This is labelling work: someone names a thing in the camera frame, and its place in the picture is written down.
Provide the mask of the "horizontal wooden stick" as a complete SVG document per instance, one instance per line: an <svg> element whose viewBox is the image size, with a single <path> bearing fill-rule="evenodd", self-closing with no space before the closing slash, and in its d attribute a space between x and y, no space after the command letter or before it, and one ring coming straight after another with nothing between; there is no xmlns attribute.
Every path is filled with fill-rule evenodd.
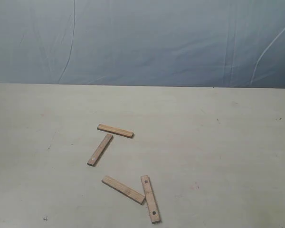
<svg viewBox="0 0 285 228"><path fill-rule="evenodd" d="M133 136L134 136L133 132L123 130L120 128L116 128L116 127L111 127L111 126L104 125L104 124L99 124L97 129L100 131L117 134L117 135L127 137L127 138L133 138Z"/></svg>

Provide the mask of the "diagonal wooden stick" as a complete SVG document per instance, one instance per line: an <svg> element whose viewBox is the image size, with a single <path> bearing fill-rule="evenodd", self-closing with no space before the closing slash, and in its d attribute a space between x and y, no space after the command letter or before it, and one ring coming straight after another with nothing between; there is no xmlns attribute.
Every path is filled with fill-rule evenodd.
<svg viewBox="0 0 285 228"><path fill-rule="evenodd" d="M101 143L98 145L97 149L91 156L91 158L88 160L87 165L89 166L96 166L99 158L102 156L103 152L107 148L108 144L112 140L113 135L112 134L107 134L104 139L101 141Z"/></svg>

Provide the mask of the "wooden stick with holes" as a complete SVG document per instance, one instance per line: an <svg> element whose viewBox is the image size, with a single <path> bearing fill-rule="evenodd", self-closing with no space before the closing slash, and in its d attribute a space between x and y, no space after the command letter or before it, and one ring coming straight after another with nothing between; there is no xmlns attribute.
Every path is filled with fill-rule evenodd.
<svg viewBox="0 0 285 228"><path fill-rule="evenodd" d="M152 224L160 223L161 217L159 214L157 202L151 185L151 180L148 175L141 176L141 182L147 202L149 216Z"/></svg>

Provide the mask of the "grey fabric backdrop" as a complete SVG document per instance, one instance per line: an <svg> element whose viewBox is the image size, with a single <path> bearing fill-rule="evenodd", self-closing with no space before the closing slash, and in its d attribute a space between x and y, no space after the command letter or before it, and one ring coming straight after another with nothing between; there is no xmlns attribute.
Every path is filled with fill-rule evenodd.
<svg viewBox="0 0 285 228"><path fill-rule="evenodd" d="M285 88L285 0L0 0L0 83Z"/></svg>

